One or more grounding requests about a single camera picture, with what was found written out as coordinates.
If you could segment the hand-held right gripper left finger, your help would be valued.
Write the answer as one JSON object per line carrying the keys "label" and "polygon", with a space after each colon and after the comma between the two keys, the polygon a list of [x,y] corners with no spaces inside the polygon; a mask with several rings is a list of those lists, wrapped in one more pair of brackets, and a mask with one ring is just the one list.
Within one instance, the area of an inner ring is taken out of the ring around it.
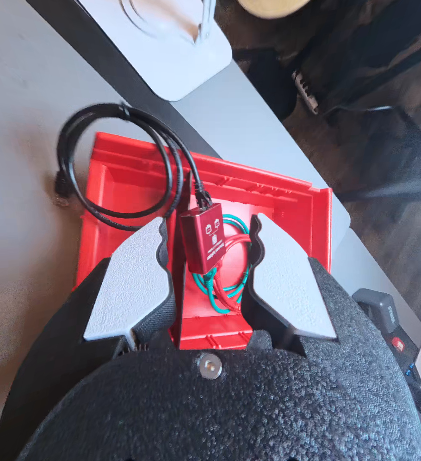
{"label": "hand-held right gripper left finger", "polygon": [[83,334],[87,343],[118,338],[134,350],[173,325],[167,240],[166,220],[156,217],[114,251]]}

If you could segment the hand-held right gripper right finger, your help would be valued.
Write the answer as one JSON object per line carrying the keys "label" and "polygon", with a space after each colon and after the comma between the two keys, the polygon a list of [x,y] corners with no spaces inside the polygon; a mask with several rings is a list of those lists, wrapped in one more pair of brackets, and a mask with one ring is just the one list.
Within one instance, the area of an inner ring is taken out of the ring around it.
{"label": "hand-held right gripper right finger", "polygon": [[251,217],[250,269],[242,316],[269,334],[274,349],[295,349],[301,337],[338,342],[338,334],[306,251],[279,225]]}

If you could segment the red ethernet adapter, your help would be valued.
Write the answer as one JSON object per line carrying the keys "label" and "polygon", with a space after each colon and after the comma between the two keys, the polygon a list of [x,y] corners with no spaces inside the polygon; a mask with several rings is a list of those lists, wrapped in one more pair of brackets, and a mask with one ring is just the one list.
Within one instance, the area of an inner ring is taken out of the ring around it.
{"label": "red ethernet adapter", "polygon": [[222,206],[215,203],[207,210],[196,207],[179,219],[188,269],[205,275],[226,254]]}

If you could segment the red plastic bin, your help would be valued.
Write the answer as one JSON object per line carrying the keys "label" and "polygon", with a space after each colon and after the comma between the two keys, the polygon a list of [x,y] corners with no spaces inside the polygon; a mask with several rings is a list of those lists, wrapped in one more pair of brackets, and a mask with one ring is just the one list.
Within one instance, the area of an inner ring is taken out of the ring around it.
{"label": "red plastic bin", "polygon": [[[293,237],[309,257],[331,271],[332,190],[310,182],[192,153],[201,180],[223,214],[250,226],[263,213]],[[116,212],[136,212],[161,199],[164,165],[153,143],[98,132],[90,161],[86,196]],[[175,211],[167,220],[171,272]],[[180,349],[243,349],[252,329],[237,313],[216,312],[186,271]]]}

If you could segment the black bin divider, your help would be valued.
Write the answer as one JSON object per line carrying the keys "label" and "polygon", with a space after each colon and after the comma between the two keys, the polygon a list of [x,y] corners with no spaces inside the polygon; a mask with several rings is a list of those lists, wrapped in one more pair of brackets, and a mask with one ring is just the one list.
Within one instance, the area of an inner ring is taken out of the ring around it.
{"label": "black bin divider", "polygon": [[173,236],[173,255],[171,262],[171,274],[173,278],[173,288],[176,305],[176,320],[171,327],[171,335],[177,349],[180,348],[180,337],[183,318],[183,300],[186,283],[186,255],[184,250],[182,231],[180,227],[180,215],[189,209],[190,199],[193,193],[193,178],[191,172],[184,176],[184,186],[181,199],[175,210],[174,236]]}

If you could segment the black office chair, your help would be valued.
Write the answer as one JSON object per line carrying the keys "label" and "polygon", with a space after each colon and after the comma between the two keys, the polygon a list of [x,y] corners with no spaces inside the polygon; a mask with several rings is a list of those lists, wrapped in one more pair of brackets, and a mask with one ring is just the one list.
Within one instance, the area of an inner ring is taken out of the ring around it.
{"label": "black office chair", "polygon": [[[421,1],[391,1],[369,22],[340,39],[334,34],[344,20],[345,9],[331,16],[288,65],[295,88],[314,115],[343,108],[421,62],[420,47],[392,65],[421,36]],[[316,98],[301,66],[325,46],[332,73],[323,95]]]}

